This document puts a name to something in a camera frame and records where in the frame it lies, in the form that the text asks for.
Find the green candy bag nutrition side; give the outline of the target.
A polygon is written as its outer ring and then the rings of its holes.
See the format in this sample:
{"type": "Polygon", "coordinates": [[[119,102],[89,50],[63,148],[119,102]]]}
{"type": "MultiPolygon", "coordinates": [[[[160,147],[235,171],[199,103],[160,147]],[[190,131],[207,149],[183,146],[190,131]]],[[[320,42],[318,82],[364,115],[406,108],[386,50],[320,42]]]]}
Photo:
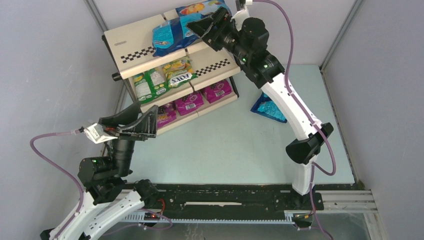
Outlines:
{"type": "Polygon", "coordinates": [[[141,104],[152,102],[170,90],[165,75],[159,67],[134,75],[132,79],[137,100],[141,104]]]}

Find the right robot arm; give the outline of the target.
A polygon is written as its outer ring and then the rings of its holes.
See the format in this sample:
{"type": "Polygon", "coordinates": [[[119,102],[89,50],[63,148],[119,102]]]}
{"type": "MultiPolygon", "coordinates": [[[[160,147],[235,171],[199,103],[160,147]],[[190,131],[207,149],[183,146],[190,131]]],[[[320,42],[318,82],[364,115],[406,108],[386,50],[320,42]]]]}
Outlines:
{"type": "Polygon", "coordinates": [[[213,50],[231,53],[247,78],[285,116],[295,134],[295,140],[285,148],[297,164],[292,189],[301,196],[308,194],[314,187],[313,166],[334,128],[309,110],[288,79],[289,68],[283,67],[267,50],[269,32],[263,20],[247,17],[238,22],[226,8],[220,7],[186,26],[213,50]]]}

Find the magenta grape candy bag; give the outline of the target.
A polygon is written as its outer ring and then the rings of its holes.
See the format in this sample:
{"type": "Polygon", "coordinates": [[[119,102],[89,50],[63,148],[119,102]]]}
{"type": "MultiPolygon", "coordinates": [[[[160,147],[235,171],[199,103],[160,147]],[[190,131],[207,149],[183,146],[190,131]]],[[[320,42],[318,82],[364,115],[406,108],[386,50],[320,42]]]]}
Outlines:
{"type": "Polygon", "coordinates": [[[212,104],[221,98],[231,94],[232,87],[228,80],[223,79],[200,90],[208,103],[212,104]]]}
{"type": "Polygon", "coordinates": [[[157,112],[157,128],[160,129],[163,126],[175,121],[177,119],[177,110],[174,102],[166,103],[165,105],[158,107],[157,112]]]}
{"type": "Polygon", "coordinates": [[[174,101],[180,116],[190,114],[204,105],[204,100],[199,91],[192,92],[174,101]]]}

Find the green Fox's candy bag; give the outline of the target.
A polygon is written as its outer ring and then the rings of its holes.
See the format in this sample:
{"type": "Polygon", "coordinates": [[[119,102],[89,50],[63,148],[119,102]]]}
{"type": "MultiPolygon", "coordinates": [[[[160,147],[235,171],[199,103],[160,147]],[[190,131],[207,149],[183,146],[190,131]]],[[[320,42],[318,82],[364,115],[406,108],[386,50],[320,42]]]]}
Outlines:
{"type": "Polygon", "coordinates": [[[188,56],[165,63],[161,68],[170,89],[179,88],[181,85],[198,77],[188,56]]]}

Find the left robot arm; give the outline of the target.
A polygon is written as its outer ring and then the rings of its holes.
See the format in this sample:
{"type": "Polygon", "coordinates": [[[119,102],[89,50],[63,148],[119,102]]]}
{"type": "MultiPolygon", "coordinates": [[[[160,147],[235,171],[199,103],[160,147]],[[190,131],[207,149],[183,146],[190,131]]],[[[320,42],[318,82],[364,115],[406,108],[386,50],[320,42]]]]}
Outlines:
{"type": "Polygon", "coordinates": [[[143,207],[151,208],[159,199],[158,189],[148,179],[139,180],[121,200],[127,186],[137,141],[157,136],[158,106],[141,110],[139,102],[79,129],[94,143],[111,142],[106,156],[86,157],[73,178],[79,200],[69,215],[53,229],[46,229],[43,240],[97,240],[124,217],[143,207]]]}

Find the teal blue candy bag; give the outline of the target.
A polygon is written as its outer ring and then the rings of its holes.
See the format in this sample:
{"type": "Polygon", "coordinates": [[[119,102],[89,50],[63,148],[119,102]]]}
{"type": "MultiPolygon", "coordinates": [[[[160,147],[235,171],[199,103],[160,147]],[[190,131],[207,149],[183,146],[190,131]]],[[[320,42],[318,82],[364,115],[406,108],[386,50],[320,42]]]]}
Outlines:
{"type": "Polygon", "coordinates": [[[287,123],[287,119],[284,114],[264,92],[261,93],[250,111],[268,119],[275,120],[279,123],[287,123]]]}
{"type": "Polygon", "coordinates": [[[187,24],[202,19],[200,13],[180,16],[167,20],[152,30],[154,57],[164,57],[194,43],[198,37],[187,28],[187,24]]]}

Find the blue fruit candy bag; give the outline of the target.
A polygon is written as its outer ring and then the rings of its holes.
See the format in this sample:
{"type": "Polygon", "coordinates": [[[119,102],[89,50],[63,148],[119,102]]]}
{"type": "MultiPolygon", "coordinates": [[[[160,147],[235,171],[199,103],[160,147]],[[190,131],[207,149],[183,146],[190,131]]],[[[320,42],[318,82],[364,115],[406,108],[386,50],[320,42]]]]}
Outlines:
{"type": "Polygon", "coordinates": [[[205,0],[186,6],[180,6],[175,10],[180,18],[187,20],[201,20],[202,18],[213,14],[220,8],[226,9],[229,14],[232,15],[230,8],[224,0],[205,0]]]}

